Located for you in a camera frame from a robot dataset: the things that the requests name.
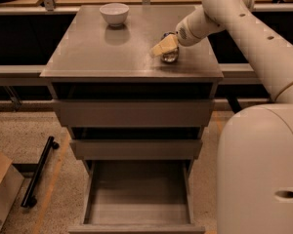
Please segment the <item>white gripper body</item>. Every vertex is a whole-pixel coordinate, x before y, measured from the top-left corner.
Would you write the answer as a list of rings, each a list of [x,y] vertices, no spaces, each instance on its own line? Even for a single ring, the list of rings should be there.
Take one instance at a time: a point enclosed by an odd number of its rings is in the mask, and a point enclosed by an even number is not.
[[[223,31],[224,28],[211,20],[202,6],[186,16],[176,26],[176,36],[182,46],[193,46],[211,34]]]

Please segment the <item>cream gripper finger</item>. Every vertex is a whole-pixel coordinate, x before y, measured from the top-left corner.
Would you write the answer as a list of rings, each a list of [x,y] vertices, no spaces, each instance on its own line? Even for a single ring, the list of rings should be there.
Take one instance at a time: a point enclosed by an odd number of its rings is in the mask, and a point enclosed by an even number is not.
[[[153,57],[161,56],[177,49],[179,45],[175,34],[168,34],[158,44],[151,48],[150,53]]]

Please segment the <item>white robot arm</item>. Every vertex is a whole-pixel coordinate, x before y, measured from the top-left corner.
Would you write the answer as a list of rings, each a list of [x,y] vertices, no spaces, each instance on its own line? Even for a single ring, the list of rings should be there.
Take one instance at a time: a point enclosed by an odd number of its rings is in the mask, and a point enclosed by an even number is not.
[[[226,31],[263,99],[224,125],[217,151],[217,234],[293,234],[293,45],[252,13],[252,0],[201,0],[152,56]]]

